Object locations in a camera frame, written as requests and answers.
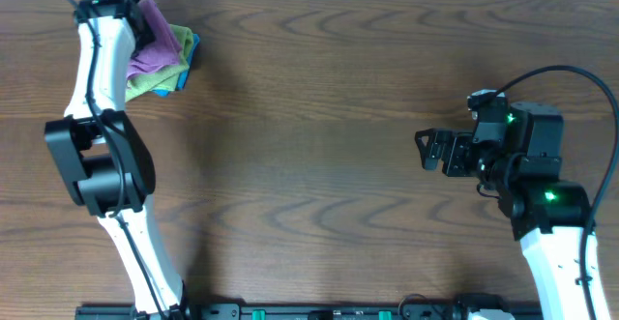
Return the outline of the purple microfiber cloth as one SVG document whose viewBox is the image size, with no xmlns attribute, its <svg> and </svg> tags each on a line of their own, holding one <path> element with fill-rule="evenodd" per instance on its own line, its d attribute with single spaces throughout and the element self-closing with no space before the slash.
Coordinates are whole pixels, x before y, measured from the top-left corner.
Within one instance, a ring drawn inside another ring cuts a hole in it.
<svg viewBox="0 0 619 320">
<path fill-rule="evenodd" d="M 127 80 L 141 74 L 155 73 L 166 66 L 180 63 L 179 53 L 182 47 L 155 1 L 141 0 L 138 6 L 154 39 L 139 49 L 130 61 Z"/>
</svg>

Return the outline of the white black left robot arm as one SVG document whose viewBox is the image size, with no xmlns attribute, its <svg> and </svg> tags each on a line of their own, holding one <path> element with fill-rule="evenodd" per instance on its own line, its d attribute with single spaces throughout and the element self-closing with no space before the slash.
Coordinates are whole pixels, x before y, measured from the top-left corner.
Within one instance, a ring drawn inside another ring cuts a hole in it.
<svg viewBox="0 0 619 320">
<path fill-rule="evenodd" d="M 132 0 L 82 0 L 80 60 L 64 118 L 44 140 L 70 198 L 107 232 L 130 278 L 130 319 L 188 319 L 185 285 L 153 215 L 154 162 L 126 111 L 126 75 L 147 23 Z"/>
</svg>

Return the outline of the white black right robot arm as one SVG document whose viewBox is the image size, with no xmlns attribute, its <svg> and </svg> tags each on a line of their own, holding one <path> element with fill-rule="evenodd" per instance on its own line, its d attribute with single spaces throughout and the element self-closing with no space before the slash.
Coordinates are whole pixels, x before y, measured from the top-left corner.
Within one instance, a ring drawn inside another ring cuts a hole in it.
<svg viewBox="0 0 619 320">
<path fill-rule="evenodd" d="M 533 275 L 544 318 L 609 318 L 597 238 L 584 230 L 592 211 L 587 193 L 559 176 L 561 113 L 535 102 L 493 102 L 475 112 L 472 131 L 416 132 L 423 168 L 475 177 L 480 189 L 496 191 Z"/>
</svg>

